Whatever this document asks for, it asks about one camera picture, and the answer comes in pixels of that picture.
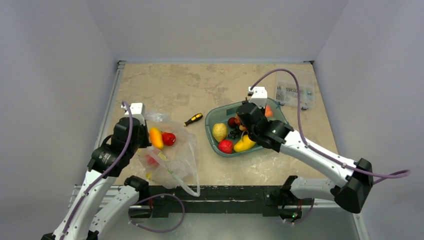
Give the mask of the orange yellow fake mango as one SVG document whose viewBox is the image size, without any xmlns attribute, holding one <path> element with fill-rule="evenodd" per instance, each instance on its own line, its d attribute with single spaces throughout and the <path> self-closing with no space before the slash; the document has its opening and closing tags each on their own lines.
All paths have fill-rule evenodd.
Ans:
<svg viewBox="0 0 424 240">
<path fill-rule="evenodd" d="M 165 146 L 163 142 L 162 132 L 156 127 L 150 128 L 149 140 L 151 144 L 159 150 L 162 150 Z"/>
</svg>

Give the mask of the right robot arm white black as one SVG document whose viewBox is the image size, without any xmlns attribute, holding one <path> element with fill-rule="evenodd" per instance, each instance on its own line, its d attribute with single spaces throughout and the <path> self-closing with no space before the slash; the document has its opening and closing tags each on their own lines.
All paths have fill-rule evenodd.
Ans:
<svg viewBox="0 0 424 240">
<path fill-rule="evenodd" d="M 294 157 L 327 177 L 306 179 L 291 177 L 280 196 L 288 204 L 298 199 L 314 198 L 334 201 L 342 209 L 358 214 L 373 187 L 372 164 L 342 157 L 313 142 L 309 142 L 292 126 L 280 120 L 268 120 L 254 103 L 244 103 L 236 115 L 248 137 L 265 149 Z"/>
</svg>

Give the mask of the red fake cherry bunch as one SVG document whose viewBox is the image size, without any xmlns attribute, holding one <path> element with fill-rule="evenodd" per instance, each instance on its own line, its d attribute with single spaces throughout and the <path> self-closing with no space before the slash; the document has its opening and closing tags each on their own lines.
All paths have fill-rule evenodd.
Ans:
<svg viewBox="0 0 424 240">
<path fill-rule="evenodd" d="M 149 166 L 149 167 L 156 168 L 156 167 L 159 166 L 159 163 L 151 155 L 146 155 L 145 161 L 146 161 L 147 166 Z"/>
</svg>

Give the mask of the clear plastic bag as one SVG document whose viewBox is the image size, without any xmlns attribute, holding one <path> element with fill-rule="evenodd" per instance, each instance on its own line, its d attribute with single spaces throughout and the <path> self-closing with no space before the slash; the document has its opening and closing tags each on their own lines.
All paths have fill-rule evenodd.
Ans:
<svg viewBox="0 0 424 240">
<path fill-rule="evenodd" d="M 152 146 L 141 148 L 137 152 L 139 162 L 144 167 L 148 181 L 166 189 L 181 187 L 193 197 L 201 195 L 198 163 L 197 138 L 187 131 L 181 122 L 177 122 L 167 114 L 154 110 L 145 113 L 148 130 L 154 127 L 162 133 L 173 133 L 176 141 L 172 146 L 164 145 L 162 150 Z M 147 166 L 145 156 L 152 156 L 158 167 Z"/>
</svg>

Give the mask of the red fake apple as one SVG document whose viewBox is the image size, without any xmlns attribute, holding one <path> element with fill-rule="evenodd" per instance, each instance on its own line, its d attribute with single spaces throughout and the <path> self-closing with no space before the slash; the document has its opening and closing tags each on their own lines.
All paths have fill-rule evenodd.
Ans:
<svg viewBox="0 0 424 240">
<path fill-rule="evenodd" d="M 161 134 L 161 136 L 162 136 L 163 144 L 165 146 L 172 146 L 172 145 L 174 145 L 175 142 L 176 142 L 176 139 L 177 139 L 176 136 L 173 133 L 171 133 L 171 132 L 163 132 Z"/>
</svg>

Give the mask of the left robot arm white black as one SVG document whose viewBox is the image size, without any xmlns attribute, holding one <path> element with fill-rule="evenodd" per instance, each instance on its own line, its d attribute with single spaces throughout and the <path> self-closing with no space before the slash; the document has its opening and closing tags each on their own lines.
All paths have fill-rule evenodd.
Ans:
<svg viewBox="0 0 424 240">
<path fill-rule="evenodd" d="M 130 163 L 138 149 L 151 146 L 149 133 L 142 114 L 123 117 L 115 124 L 113 134 L 92 152 L 81 189 L 68 213 L 44 240 L 101 240 L 132 203 L 142 205 L 149 199 L 147 182 L 129 177 L 114 199 L 100 207 L 116 178 Z"/>
</svg>

